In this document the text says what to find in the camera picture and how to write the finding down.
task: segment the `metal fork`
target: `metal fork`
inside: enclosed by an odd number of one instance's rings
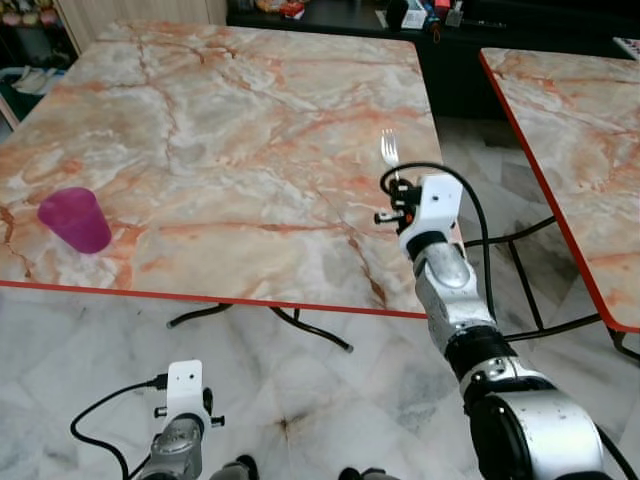
[[[400,164],[398,158],[398,148],[396,147],[396,136],[393,134],[393,130],[385,128],[382,130],[382,137],[380,137],[380,152],[382,158],[387,162],[391,168],[397,167]],[[395,172],[396,181],[400,180],[400,174]]]

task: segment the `black metal table leg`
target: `black metal table leg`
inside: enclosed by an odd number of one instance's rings
[[[174,318],[167,322],[167,328],[174,328],[184,323],[188,320],[192,320],[194,318],[205,317],[207,315],[214,315],[216,313],[224,312],[225,310],[233,307],[232,303],[220,303],[215,307],[204,308],[202,310],[196,310],[195,312],[185,313],[184,315],[180,315],[179,317]],[[321,328],[314,327],[313,325],[309,325],[307,323],[300,321],[300,309],[296,308],[293,310],[293,317],[288,315],[284,310],[279,307],[270,307],[271,311],[275,313],[280,319],[284,320],[290,325],[293,325],[300,330],[304,330],[307,333],[312,333],[313,335],[318,335],[322,338],[329,340],[330,342],[335,343],[340,348],[345,350],[348,353],[353,352],[353,345],[342,340],[340,337],[334,335],[333,333],[327,332],[326,330],[322,330]]]
[[[314,335],[318,335],[322,338],[325,338],[330,342],[333,342],[336,345],[338,345],[347,353],[353,352],[353,345],[348,344],[347,342],[342,340],[340,337],[334,335],[333,333],[329,333],[326,330],[322,330],[321,328],[317,328],[307,323],[301,322],[299,308],[295,308],[293,310],[293,317],[288,315],[281,308],[278,308],[278,307],[270,307],[270,308],[273,313],[275,313],[278,317],[280,317],[282,320],[287,322],[289,325],[293,325],[294,327],[299,328],[300,330],[304,330],[305,332],[312,333]]]
[[[618,332],[608,327],[607,330],[609,330],[609,335],[611,335],[611,340],[613,340],[613,346],[615,347],[615,349],[623,355],[626,355],[627,357],[632,358],[633,360],[638,362],[638,366],[640,366],[640,354],[628,349],[622,344],[624,337],[627,336],[627,333]]]
[[[196,310],[195,312],[185,313],[179,317],[174,318],[167,322],[167,328],[174,328],[188,320],[192,320],[198,317],[206,317],[207,315],[215,315],[216,313],[224,312],[233,307],[232,303],[220,303],[215,307],[204,308],[202,310]]]
[[[533,292],[531,291],[531,285],[529,285],[529,279],[527,278],[527,273],[524,271],[524,266],[522,265],[522,261],[520,260],[520,255],[518,254],[516,245],[512,240],[508,240],[507,243],[509,245],[511,258],[513,258],[513,263],[515,264],[516,270],[518,271],[518,276],[520,277],[522,289],[524,290],[524,294],[527,297],[527,303],[529,303],[529,309],[531,310],[531,315],[533,315],[533,321],[536,323],[536,327],[538,327],[538,330],[543,330],[544,324],[542,323],[542,318],[540,317],[540,310],[538,310],[538,304],[536,303],[536,299],[533,296]]]

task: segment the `marble table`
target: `marble table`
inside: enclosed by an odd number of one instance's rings
[[[640,332],[640,63],[496,48],[480,58],[599,314]]]
[[[0,284],[423,317],[372,221],[383,128],[441,161],[409,43],[113,24],[0,148]],[[36,218],[70,186],[112,228],[98,254]]]

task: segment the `floor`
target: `floor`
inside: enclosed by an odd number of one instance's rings
[[[442,118],[437,125],[445,163],[477,190],[492,234],[549,215],[507,124]],[[479,235],[466,201],[460,224],[466,239]],[[594,311],[560,239],[551,226],[521,242],[549,325]],[[479,249],[468,253],[481,269]],[[500,325],[506,333],[530,329],[508,253],[492,255]],[[348,465],[381,466],[402,480],[481,478],[456,381],[424,322],[303,313],[353,343],[352,354],[257,307],[165,328],[198,307],[0,289],[0,478],[119,478],[113,458],[70,436],[70,421],[103,395],[190,358],[203,361],[214,413],[227,420],[204,447],[203,479],[243,453],[256,458],[264,480],[337,479]],[[603,325],[515,348],[581,403],[640,471],[633,453],[640,450],[640,369],[612,348]],[[80,428],[119,445],[133,466],[159,427],[153,408],[163,404],[155,391],[123,396]],[[622,478],[609,458],[606,465]]]

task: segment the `plastic cup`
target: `plastic cup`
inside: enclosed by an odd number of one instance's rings
[[[38,208],[38,218],[82,253],[99,252],[111,241],[98,200],[86,188],[65,188],[47,197]]]

